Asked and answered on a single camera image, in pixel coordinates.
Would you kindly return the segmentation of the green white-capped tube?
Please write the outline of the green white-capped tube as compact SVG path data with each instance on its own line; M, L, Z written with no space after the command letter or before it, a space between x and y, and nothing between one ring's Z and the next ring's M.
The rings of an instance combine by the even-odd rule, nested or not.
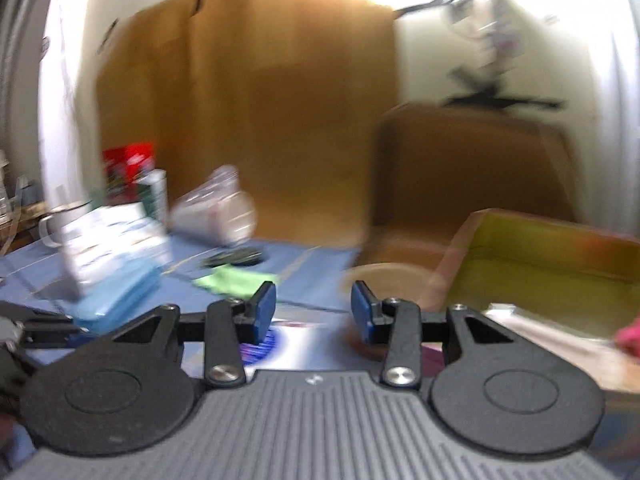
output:
M145 214L167 226L168 198L166 171L153 169L134 181L137 198L142 203Z

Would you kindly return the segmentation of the black key fob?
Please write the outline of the black key fob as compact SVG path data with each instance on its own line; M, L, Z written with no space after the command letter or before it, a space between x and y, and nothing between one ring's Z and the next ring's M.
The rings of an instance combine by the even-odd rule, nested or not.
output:
M204 268L218 268L218 266L256 266L265 260L265 253L257 247L239 247L218 252L216 255L204 258L201 265Z

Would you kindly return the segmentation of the white tissue pack bag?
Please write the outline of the white tissue pack bag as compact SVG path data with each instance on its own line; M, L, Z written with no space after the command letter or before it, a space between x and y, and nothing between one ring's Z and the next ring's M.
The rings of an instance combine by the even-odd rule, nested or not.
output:
M162 268L172 260L164 226L142 203L93 209L62 227L61 242L66 273L81 297L126 262L142 259Z

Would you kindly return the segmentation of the green cloth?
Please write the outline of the green cloth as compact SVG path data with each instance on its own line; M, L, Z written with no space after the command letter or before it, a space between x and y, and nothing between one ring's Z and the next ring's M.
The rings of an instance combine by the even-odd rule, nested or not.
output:
M238 268L237 266L218 266L209 274L196 278L192 283L212 294L240 299L250 298L263 282L278 284L276 274L262 273Z

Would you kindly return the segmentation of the blue plastic glasses case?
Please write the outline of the blue plastic glasses case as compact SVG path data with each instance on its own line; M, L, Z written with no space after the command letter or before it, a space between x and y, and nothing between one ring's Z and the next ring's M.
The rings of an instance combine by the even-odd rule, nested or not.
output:
M67 307L65 313L90 333L106 334L125 323L159 284L160 268L153 261L128 260Z

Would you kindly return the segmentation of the white cup in plastic bag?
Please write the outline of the white cup in plastic bag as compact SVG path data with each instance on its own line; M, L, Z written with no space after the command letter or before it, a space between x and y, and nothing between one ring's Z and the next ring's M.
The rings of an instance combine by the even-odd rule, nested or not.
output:
M169 225L176 233L213 246L234 246L250 240L257 214L254 200L240 185L232 165L218 167L198 188L171 208Z

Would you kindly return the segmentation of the red food carton box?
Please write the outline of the red food carton box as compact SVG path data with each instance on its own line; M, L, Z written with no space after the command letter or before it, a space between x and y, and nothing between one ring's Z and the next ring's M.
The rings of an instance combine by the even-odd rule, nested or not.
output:
M136 182L155 168L150 142L131 143L102 152L106 196L111 202L136 198Z

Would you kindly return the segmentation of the pink fuzzy cloth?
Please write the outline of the pink fuzzy cloth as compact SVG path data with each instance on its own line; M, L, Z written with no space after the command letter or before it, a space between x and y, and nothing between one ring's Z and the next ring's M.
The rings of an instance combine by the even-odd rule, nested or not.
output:
M614 338L617 348L626 352L628 356L640 359L640 316L637 316L628 326L621 328Z

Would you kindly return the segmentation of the blue tablecloth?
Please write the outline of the blue tablecloth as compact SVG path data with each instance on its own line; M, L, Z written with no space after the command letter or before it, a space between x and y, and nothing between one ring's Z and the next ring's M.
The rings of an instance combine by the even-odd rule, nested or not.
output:
M277 307L265 341L241 348L246 374L255 370L365 370L369 362L349 348L345 330L352 319L348 296L341 292L344 271L354 260L352 249L304 246L253 240L265 259L254 266L277 282ZM190 238L169 240L170 261L154 270L142 289L128 300L127 322L161 304L175 304L184 313L202 312L217 301L198 286L207 275L203 261L216 249ZM40 242L1 259L1 297L14 304L70 313L78 303L77 290L66 276L62 257Z

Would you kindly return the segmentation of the white enamel mug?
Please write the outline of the white enamel mug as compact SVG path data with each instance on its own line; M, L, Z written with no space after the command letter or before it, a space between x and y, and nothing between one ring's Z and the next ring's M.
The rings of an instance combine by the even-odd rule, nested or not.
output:
M42 244L51 249L61 247L64 226L88 214L90 210L91 203L88 200L53 207L38 223L38 234Z

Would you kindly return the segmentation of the pink tin box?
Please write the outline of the pink tin box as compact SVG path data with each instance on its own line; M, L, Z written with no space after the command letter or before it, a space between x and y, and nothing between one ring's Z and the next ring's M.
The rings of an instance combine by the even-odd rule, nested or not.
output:
M609 392L639 391L614 344L639 315L639 242L589 226L487 209L469 216L419 299L466 304L581 367Z

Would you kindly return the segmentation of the white blue tissue packet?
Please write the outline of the white blue tissue packet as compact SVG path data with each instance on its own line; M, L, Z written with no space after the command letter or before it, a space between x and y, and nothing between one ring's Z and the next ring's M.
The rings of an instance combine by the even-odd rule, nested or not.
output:
M241 344L245 371L346 370L358 363L342 326L277 320L261 344Z

